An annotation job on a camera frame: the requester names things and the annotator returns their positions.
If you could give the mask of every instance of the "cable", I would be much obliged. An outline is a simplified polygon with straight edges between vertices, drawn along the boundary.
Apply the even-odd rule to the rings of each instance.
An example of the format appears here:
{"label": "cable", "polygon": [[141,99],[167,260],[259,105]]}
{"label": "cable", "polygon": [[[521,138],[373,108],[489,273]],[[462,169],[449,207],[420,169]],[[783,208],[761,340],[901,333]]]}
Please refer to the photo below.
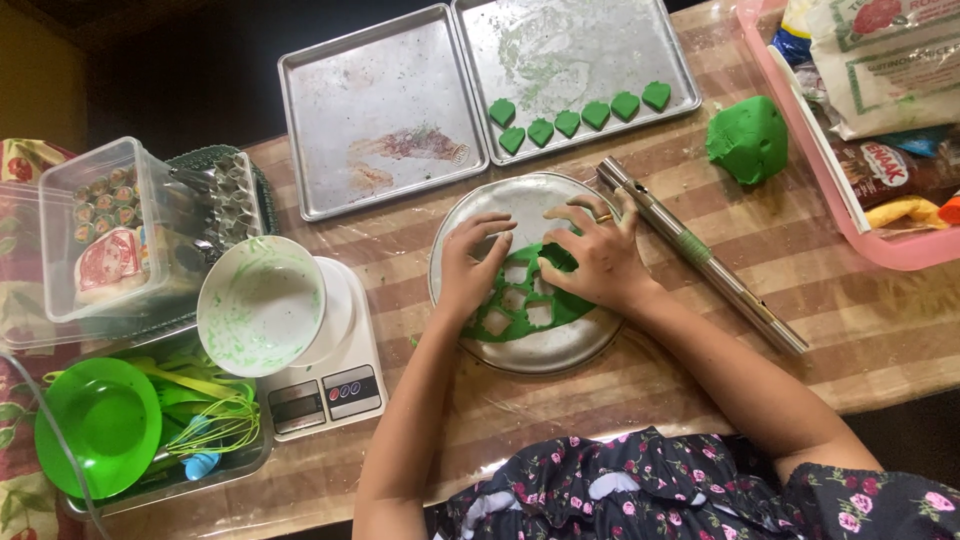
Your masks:
{"label": "cable", "polygon": [[54,414],[50,412],[50,407],[47,406],[46,400],[43,399],[43,394],[40,392],[39,386],[36,385],[33,378],[30,377],[30,374],[27,373],[27,370],[20,365],[20,362],[16,361],[16,358],[9,356],[6,353],[0,353],[0,356],[5,358],[10,364],[20,372],[20,376],[23,377],[23,380],[27,382],[30,386],[30,389],[34,392],[34,397],[40,402],[40,410],[43,411],[43,415],[47,417],[47,421],[50,422],[50,428],[53,429],[54,435],[57,436],[57,442],[60,443],[60,447],[63,448],[63,453],[66,454],[66,458],[70,461],[70,466],[73,467],[73,474],[77,476],[77,482],[80,483],[80,489],[84,492],[84,502],[86,503],[86,509],[90,511],[90,516],[93,517],[93,525],[97,526],[97,529],[100,530],[100,534],[104,536],[104,540],[111,540],[110,535],[107,534],[107,528],[104,527],[104,524],[100,521],[100,509],[93,504],[93,498],[90,497],[90,490],[86,487],[86,478],[84,478],[84,472],[81,470],[80,465],[77,463],[77,458],[74,457],[73,453],[70,452],[70,447],[67,446],[66,440],[63,438],[63,433],[60,431],[60,425],[57,424],[57,420],[54,419]]}

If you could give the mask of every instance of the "metal baking tray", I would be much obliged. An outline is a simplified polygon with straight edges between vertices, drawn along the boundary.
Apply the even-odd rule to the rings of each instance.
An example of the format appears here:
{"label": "metal baking tray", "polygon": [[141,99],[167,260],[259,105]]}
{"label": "metal baking tray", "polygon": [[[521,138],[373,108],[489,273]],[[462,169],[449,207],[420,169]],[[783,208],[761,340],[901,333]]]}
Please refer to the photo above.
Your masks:
{"label": "metal baking tray", "polygon": [[[197,338],[197,323],[184,325],[180,328],[167,331],[160,335],[121,339],[111,342],[103,349],[78,356],[71,360],[69,365],[101,356],[127,358],[130,356],[148,356],[156,345],[167,346],[171,342],[192,340]],[[257,382],[256,399],[263,395],[263,388]],[[157,478],[150,481],[138,481],[123,492],[102,501],[95,501],[100,508],[101,515],[109,516],[126,510],[131,510],[163,499],[170,499],[194,491],[205,489],[212,485],[219,485],[252,475],[270,457],[274,449],[274,423],[267,407],[260,408],[260,435],[251,444],[223,454],[220,463],[209,475],[199,480],[189,480],[182,468],[166,478]],[[71,497],[60,492],[60,506],[66,515],[75,520],[89,521],[92,519],[86,509],[86,503],[81,498]]]}
{"label": "metal baking tray", "polygon": [[[702,98],[661,0],[453,0],[457,34],[467,57],[488,151],[497,165],[528,160],[700,107]],[[663,112],[645,104],[629,121],[611,114],[602,131],[581,123],[570,139],[559,131],[546,147],[528,136],[511,156],[497,138],[503,128],[487,109],[499,98],[516,105],[511,126],[528,128],[538,117],[607,104],[627,90],[639,96],[651,81],[670,84]]]}
{"label": "metal baking tray", "polygon": [[[446,215],[434,238],[427,271],[430,301],[435,306],[442,287],[440,253],[443,240],[468,217],[487,211],[505,211],[514,216],[514,244],[511,252],[543,240],[551,229],[570,226],[563,219],[543,219],[547,209],[562,205],[577,195],[602,196],[570,177],[549,172],[531,173],[477,187]],[[616,207],[609,201],[611,209]],[[523,375],[553,375],[599,355],[623,328],[624,318],[605,307],[596,307],[570,324],[535,331],[504,343],[461,339],[460,345],[472,356],[499,370]]]}
{"label": "metal baking tray", "polygon": [[277,68],[307,221],[490,165],[446,4],[285,55]]}

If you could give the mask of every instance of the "green dough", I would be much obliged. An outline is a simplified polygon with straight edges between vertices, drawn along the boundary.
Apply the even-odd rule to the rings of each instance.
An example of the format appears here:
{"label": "green dough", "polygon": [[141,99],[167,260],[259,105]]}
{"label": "green dough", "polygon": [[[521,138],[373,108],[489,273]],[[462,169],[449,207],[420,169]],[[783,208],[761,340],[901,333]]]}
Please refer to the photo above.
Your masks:
{"label": "green dough", "polygon": [[626,122],[630,120],[630,117],[640,108],[640,98],[630,92],[620,92],[613,97],[613,101],[610,102],[610,108],[613,110],[613,114],[616,114],[621,120]]}
{"label": "green dough", "polygon": [[600,103],[599,101],[591,101],[584,107],[581,116],[584,117],[584,122],[587,122],[591,128],[597,131],[602,130],[603,125],[606,124],[607,119],[610,118],[610,106],[606,103]]}
{"label": "green dough", "polygon": [[707,127],[707,156],[741,184],[756,184],[786,166],[786,124],[774,102],[754,96],[723,109]]}
{"label": "green dough", "polygon": [[560,133],[566,135],[566,138],[571,138],[573,134],[577,133],[577,128],[580,127],[580,114],[569,110],[561,110],[553,124],[557,126]]}
{"label": "green dough", "polygon": [[[474,322],[470,326],[464,327],[460,332],[461,337],[478,339],[489,343],[503,343],[504,341],[520,339],[535,331],[550,330],[570,324],[596,307],[595,304],[558,287],[554,288],[553,294],[540,294],[535,291],[534,273],[540,270],[540,267],[537,265],[537,257],[546,258],[551,264],[565,272],[576,269],[578,265],[576,259],[574,259],[567,250],[560,247],[559,244],[547,244],[546,246],[531,244],[516,253],[510,254],[510,256],[507,257],[507,261],[519,260],[528,262],[526,279],[523,283],[507,282],[504,277],[503,268],[501,268],[500,272],[496,275],[496,280],[493,282],[493,289],[495,291],[493,296],[477,309]],[[508,310],[501,305],[504,293],[511,287],[526,293],[526,298],[523,299],[523,306],[516,311]],[[527,315],[527,304],[531,302],[550,303],[553,319],[549,324],[534,326],[530,323]],[[493,335],[483,326],[483,321],[491,309],[495,309],[511,319],[510,324],[499,335]]]}
{"label": "green dough", "polygon": [[553,124],[543,118],[538,118],[527,128],[527,134],[530,136],[530,140],[534,141],[540,148],[543,148],[547,141],[550,140],[550,137],[553,136]]}
{"label": "green dough", "polygon": [[490,118],[501,128],[509,126],[514,116],[516,116],[516,107],[507,98],[501,97],[490,106]]}
{"label": "green dough", "polygon": [[500,146],[502,146],[510,155],[516,154],[516,150],[523,144],[523,128],[508,128],[507,131],[500,134]]}
{"label": "green dough", "polygon": [[670,99],[670,85],[654,81],[643,89],[643,103],[656,109],[657,112],[663,111],[667,100]]}

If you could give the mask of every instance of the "green plastic bowl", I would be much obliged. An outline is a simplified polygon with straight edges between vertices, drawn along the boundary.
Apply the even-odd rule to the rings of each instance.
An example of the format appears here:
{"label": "green plastic bowl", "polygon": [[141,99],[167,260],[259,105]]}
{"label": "green plastic bowl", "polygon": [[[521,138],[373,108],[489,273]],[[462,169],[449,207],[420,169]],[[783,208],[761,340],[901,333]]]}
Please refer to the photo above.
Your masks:
{"label": "green plastic bowl", "polygon": [[[160,403],[147,376],[116,358],[91,358],[64,371],[44,398],[84,470],[93,499],[132,486],[156,454]],[[42,411],[34,434],[40,467],[58,488],[82,497],[70,461]]]}

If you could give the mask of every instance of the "striped tablecloth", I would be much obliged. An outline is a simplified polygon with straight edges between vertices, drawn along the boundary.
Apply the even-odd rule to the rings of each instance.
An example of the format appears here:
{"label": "striped tablecloth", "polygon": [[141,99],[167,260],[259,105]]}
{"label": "striped tablecloth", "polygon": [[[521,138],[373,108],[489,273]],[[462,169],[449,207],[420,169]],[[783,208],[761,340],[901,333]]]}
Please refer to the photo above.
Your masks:
{"label": "striped tablecloth", "polygon": [[[431,305],[427,258],[446,212],[481,184],[551,170],[594,176],[620,159],[811,345],[802,359],[775,354],[645,225],[637,238],[654,277],[688,307],[761,351],[838,411],[903,402],[960,381],[960,261],[913,273],[857,255],[828,215],[796,147],[776,178],[752,190],[711,165],[704,141],[719,108],[766,94],[733,0],[671,18],[704,94],[695,113],[388,206],[310,224],[300,219],[285,136],[248,149],[273,187],[283,233],[311,253],[349,265],[367,288],[388,390],[396,387]],[[462,352],[431,499],[492,472],[526,445],[565,434],[592,437],[655,425],[665,434],[731,431],[669,354],[628,327],[600,357],[549,380],[513,377]],[[744,381],[744,391],[749,383]],[[115,538],[253,539],[349,519],[376,420],[276,445],[256,474],[107,519]]]}

